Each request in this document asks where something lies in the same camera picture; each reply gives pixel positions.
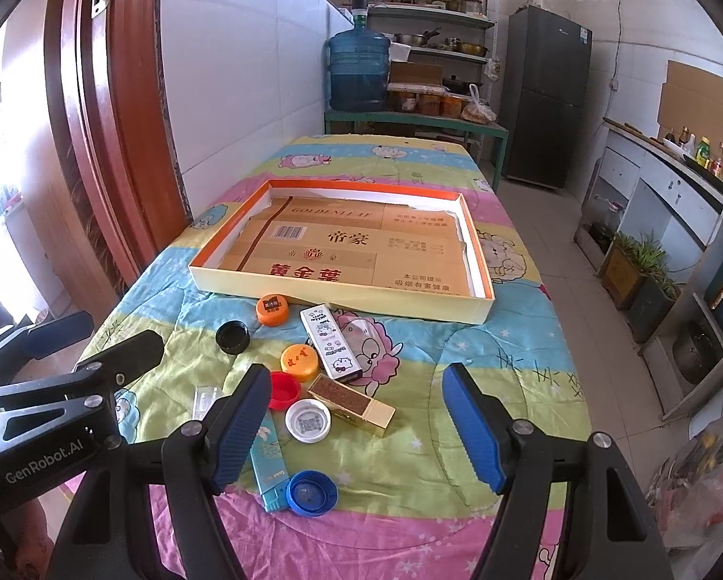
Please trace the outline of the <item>teal rectangular box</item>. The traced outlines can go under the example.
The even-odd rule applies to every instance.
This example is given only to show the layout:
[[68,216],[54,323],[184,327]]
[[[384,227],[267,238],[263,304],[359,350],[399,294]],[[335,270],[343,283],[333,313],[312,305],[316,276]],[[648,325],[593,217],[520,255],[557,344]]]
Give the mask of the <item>teal rectangular box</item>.
[[268,513],[288,509],[289,474],[271,412],[266,411],[250,449],[260,500]]

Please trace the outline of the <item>clear plastic packet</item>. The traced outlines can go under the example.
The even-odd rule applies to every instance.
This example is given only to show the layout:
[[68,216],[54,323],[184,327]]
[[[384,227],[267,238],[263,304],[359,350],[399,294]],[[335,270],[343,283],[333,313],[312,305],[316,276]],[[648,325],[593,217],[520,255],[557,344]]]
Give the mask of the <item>clear plastic packet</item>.
[[192,419],[202,421],[222,395],[223,392],[218,386],[196,386],[192,401]]

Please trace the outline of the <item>red bottle cap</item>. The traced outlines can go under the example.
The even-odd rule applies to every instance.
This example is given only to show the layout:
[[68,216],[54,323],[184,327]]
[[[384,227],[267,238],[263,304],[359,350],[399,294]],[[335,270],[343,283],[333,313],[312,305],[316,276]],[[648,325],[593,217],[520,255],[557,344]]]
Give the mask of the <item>red bottle cap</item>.
[[301,384],[286,372],[271,372],[271,397],[268,408],[286,411],[301,399]]

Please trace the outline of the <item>white cap with QR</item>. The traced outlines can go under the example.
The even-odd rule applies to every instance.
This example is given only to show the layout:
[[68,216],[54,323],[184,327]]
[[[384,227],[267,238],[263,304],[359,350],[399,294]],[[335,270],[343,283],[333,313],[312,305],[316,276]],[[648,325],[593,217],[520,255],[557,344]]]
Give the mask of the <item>white cap with QR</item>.
[[317,399],[299,399],[284,416],[289,434],[303,444],[315,444],[328,437],[332,429],[332,414]]

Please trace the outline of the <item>blue bottle cap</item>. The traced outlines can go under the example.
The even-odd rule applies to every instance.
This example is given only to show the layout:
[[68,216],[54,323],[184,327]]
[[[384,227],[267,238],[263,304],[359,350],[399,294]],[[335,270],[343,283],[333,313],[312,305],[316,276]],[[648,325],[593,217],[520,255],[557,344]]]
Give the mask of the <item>blue bottle cap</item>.
[[319,517],[338,503],[338,487],[328,475],[317,470],[303,470],[292,475],[287,484],[289,509],[303,517]]

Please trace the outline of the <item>black bottle cap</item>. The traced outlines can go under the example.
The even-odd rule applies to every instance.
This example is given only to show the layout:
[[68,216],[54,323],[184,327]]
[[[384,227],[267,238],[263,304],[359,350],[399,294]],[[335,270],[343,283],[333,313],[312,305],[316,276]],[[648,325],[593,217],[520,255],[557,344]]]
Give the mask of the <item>black bottle cap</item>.
[[240,355],[250,344],[250,331],[245,322],[228,321],[215,334],[216,344],[228,355]]

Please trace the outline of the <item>gold rectangular box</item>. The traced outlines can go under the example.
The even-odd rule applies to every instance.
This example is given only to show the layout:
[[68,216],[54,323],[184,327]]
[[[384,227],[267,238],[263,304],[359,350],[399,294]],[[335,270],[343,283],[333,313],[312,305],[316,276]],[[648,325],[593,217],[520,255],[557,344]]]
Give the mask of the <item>gold rectangular box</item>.
[[369,398],[325,375],[319,375],[313,380],[308,394],[328,407],[333,415],[377,436],[387,433],[396,415],[393,406]]

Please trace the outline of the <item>white cartoon lighter box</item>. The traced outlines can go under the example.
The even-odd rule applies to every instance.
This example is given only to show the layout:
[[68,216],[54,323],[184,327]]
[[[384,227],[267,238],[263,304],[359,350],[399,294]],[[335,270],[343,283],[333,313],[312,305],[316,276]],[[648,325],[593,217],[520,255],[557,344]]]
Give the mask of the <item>white cartoon lighter box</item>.
[[332,380],[348,382],[362,375],[362,367],[326,305],[301,310],[300,318],[323,370]]

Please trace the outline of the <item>plain orange bottle cap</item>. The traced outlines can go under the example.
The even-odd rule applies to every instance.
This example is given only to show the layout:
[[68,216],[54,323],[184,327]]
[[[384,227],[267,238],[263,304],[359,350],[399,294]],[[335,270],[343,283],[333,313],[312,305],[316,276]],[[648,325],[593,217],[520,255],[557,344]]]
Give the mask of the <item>plain orange bottle cap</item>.
[[280,368],[299,382],[312,381],[319,374],[317,351],[309,344],[291,344],[280,355]]

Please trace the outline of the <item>potted green plant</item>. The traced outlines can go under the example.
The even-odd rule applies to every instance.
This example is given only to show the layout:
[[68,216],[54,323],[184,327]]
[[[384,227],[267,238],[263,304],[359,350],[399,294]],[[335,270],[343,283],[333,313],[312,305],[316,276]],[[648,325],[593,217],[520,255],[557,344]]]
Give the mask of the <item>potted green plant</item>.
[[643,233],[636,238],[617,232],[601,270],[601,284],[619,310],[633,305],[647,281],[655,284],[666,299],[675,301],[681,287],[672,279],[667,261],[667,251],[654,234]]

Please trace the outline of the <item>flattened cardboard tray liner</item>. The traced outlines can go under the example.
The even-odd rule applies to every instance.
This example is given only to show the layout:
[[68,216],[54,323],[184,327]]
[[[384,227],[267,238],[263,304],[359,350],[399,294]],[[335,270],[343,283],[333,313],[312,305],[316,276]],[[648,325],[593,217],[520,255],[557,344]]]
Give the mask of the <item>flattened cardboard tray liner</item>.
[[221,267],[390,290],[472,293],[456,219],[403,204],[276,198],[247,220]]

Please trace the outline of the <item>white kitchen counter cabinet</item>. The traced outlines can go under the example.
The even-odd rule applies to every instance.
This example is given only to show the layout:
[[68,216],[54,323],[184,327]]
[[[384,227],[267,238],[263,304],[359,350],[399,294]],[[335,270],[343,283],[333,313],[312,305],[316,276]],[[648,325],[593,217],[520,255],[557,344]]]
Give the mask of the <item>white kitchen counter cabinet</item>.
[[723,192],[659,145],[609,127],[575,241],[601,280],[614,235],[652,233],[680,296],[651,281],[620,310],[650,372],[664,418],[694,414],[723,385],[723,331],[705,293],[723,261]]

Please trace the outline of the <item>green bottle on counter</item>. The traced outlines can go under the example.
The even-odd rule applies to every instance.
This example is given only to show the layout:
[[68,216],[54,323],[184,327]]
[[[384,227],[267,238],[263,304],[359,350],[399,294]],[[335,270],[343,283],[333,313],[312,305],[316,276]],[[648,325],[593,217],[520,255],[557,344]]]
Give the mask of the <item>green bottle on counter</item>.
[[704,169],[710,168],[710,140],[706,136],[702,136],[697,143],[696,156],[694,156],[697,164]]

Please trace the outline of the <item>green bench table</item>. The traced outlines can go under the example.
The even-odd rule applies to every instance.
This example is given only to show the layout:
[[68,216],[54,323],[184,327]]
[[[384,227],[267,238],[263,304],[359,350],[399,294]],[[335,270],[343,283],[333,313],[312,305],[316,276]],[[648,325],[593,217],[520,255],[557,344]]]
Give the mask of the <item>green bench table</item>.
[[445,116],[423,116],[419,113],[397,113],[397,111],[367,111],[367,113],[354,113],[354,111],[338,111],[329,109],[323,113],[325,130],[330,130],[332,123],[385,123],[397,126],[427,127],[428,129],[452,130],[463,135],[481,135],[494,140],[494,156],[492,156],[492,190],[498,190],[500,178],[503,175],[507,157],[508,131],[499,124],[479,124],[459,118],[446,118]]

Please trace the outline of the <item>brown cardboard wall sheet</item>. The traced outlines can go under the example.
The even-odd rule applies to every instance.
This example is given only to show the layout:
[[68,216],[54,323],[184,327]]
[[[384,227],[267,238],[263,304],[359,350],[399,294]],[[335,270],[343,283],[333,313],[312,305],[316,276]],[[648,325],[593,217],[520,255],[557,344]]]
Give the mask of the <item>brown cardboard wall sheet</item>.
[[723,143],[723,77],[670,60],[658,124],[665,132],[678,135],[688,127],[715,145]]

